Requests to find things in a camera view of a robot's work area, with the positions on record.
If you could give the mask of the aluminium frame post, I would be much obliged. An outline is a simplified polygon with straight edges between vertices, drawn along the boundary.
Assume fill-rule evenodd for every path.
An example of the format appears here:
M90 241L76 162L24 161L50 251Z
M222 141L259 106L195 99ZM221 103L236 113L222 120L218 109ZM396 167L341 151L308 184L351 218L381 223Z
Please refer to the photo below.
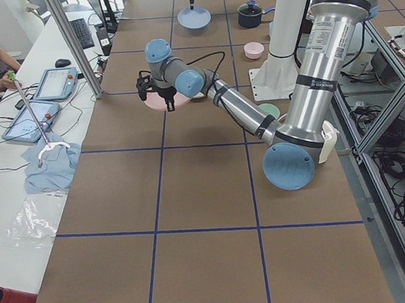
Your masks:
M75 36L62 4L59 0L44 0L44 2L56 21L57 27L59 28L61 35L64 37L65 43L73 54L74 59L76 60L78 67L81 69L81 73L84 75L95 98L100 99L103 92L101 85L98 82L94 71L90 67L90 63L87 60L81 44Z

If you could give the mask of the reacher grabber stick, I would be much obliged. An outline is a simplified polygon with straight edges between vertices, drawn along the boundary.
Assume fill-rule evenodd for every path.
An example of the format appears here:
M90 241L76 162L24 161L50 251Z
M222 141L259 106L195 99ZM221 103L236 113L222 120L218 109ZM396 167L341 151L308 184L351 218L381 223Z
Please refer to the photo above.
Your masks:
M42 156L44 153L48 152L49 150L53 150L54 148L56 148L58 145L61 146L65 146L66 148L70 148L70 145L64 141L58 141L58 142L50 142L48 137L46 136L46 134L44 133L42 126L40 124L40 122L38 121L37 117L35 116L34 111L32 110L32 107L30 105L30 103L28 102L28 100L26 99L26 97L23 94L22 88L20 87L20 84L18 82L18 79L15 76L15 73L12 71L9 71L7 73L8 78L14 83L15 87L17 88L18 92L20 93L21 99L25 104L26 109L29 111L33 121L35 122L35 125L38 129L38 131L40 132L42 139L45 143L45 146L42 148L42 150L39 152L38 154L38 167L42 166L43 160L42 160Z

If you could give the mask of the black keyboard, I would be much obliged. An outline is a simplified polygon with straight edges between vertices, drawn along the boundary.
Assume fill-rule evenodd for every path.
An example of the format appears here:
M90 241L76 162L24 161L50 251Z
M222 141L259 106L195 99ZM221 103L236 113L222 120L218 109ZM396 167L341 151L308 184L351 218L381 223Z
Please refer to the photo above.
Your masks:
M70 25L82 49L95 46L89 27L84 18L72 20L70 21Z

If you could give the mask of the blue plate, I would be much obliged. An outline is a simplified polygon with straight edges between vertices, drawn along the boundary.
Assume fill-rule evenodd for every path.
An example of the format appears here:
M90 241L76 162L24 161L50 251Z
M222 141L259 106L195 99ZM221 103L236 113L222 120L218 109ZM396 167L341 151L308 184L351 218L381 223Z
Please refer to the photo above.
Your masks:
M177 20L186 29L197 30L210 23L211 14L200 6L188 7L178 13Z

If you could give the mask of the clear plastic bag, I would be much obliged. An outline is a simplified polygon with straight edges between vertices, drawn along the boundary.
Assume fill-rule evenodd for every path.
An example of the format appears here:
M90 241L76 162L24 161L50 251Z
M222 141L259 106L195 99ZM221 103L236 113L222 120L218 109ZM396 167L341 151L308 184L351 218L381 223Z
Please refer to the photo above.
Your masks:
M67 194L50 192L28 195L6 230L10 246L44 248L55 240Z

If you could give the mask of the cream plate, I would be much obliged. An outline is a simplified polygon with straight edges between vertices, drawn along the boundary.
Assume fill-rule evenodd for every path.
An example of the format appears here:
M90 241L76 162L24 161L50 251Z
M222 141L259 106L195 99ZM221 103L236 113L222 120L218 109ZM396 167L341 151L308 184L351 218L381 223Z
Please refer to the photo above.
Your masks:
M206 96L203 93L196 94L192 99L193 100L200 100L201 98L205 98Z

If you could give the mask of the teach pendant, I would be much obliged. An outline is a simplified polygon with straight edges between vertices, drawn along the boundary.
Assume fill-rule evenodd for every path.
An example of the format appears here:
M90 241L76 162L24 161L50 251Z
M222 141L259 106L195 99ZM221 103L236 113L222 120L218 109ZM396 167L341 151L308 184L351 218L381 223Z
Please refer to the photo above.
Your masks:
M46 132L60 110L59 103L42 100L30 100L29 103L42 130ZM19 141L23 143L35 143L40 137L41 134L36 121L26 106L23 106L11 125L2 134L2 138L5 141Z
M36 100L65 100L72 94L78 72L75 67L46 69L34 95Z

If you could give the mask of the light blue cup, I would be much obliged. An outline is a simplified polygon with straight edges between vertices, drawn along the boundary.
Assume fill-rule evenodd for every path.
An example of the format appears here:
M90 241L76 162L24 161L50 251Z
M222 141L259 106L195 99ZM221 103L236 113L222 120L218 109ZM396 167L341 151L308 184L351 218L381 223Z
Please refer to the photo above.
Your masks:
M274 22L271 21L270 24L269 24L269 37L270 37L270 39L274 38L274 30L275 30Z

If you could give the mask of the green bowl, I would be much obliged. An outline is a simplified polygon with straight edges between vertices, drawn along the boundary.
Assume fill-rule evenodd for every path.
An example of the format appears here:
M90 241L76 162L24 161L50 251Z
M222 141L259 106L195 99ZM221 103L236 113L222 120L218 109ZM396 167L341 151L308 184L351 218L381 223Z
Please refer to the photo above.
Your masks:
M270 114L271 116L273 116L276 120L279 120L280 116L281 116L281 111L280 109L276 106L273 105L271 103L263 103L263 104L259 104L258 107L267 114Z

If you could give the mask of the black computer mouse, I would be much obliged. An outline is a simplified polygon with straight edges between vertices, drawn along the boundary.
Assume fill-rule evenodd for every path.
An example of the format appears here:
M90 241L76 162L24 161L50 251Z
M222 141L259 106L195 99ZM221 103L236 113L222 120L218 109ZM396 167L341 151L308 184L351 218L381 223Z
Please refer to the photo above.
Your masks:
M69 66L71 64L71 61L69 59L57 59L54 63L54 67L55 68L62 68L62 67L66 67Z

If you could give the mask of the teach pendant far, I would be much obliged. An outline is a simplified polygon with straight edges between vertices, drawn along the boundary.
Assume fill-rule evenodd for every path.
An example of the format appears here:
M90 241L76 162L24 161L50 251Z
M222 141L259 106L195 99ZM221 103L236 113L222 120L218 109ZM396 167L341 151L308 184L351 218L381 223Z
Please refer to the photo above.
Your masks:
M72 94L78 72L75 67L46 69L34 95L36 100L65 100Z

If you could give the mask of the dark blue lidded saucepan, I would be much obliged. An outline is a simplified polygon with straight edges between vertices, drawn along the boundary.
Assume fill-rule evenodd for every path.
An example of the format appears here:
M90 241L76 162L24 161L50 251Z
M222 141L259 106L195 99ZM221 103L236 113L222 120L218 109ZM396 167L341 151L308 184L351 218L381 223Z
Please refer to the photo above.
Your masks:
M262 16L275 10L275 6L262 8L255 0L249 0L237 8L238 23L242 28L256 28L262 23Z

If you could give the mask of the blue cloth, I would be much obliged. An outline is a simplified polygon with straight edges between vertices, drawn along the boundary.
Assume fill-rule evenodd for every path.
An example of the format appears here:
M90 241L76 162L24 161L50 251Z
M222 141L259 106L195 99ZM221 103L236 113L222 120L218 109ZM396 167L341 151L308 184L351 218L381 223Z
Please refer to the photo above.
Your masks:
M38 166L37 157L45 146L42 138L21 155L30 163L25 169L24 189L27 194L69 189L81 154L81 145L69 145L69 148L58 145L53 150L44 152L41 166Z

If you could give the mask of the teach pendant near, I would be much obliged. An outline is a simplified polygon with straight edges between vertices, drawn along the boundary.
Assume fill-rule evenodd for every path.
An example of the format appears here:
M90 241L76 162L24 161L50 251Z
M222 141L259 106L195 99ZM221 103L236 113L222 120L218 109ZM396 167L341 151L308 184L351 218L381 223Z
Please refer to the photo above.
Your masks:
M29 103L42 130L46 132L60 110L59 103L42 100L30 100ZM40 137L41 134L36 121L26 106L23 106L11 125L2 134L2 138L5 141L19 141L23 143L35 143Z

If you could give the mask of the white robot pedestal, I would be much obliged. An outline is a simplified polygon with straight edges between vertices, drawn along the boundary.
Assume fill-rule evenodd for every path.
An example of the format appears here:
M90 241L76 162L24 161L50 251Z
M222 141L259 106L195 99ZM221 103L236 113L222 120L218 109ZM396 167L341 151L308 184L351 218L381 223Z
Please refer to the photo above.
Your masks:
M287 99L298 77L295 62L297 39L307 13L308 0L276 0L274 38L259 69L250 70L250 85L256 101Z

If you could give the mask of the pink plate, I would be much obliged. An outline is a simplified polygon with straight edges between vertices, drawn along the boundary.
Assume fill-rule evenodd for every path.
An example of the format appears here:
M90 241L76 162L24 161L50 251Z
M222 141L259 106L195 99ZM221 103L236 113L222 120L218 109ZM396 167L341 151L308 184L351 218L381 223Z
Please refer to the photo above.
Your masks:
M147 93L146 95L147 99L144 101L144 104L151 109L157 110L157 111L167 111L168 106L165 103L165 99L161 96L159 96L158 93ZM174 107L175 109L184 106L187 102L189 102L191 99L184 96L183 94L176 92L174 95Z

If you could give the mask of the pink bowl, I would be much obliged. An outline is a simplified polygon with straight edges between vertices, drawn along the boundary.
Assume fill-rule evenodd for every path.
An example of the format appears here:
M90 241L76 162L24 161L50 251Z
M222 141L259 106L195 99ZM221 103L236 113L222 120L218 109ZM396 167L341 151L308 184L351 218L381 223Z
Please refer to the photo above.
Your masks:
M244 53L248 59L258 59L264 53L264 45L258 42L248 42L244 46Z

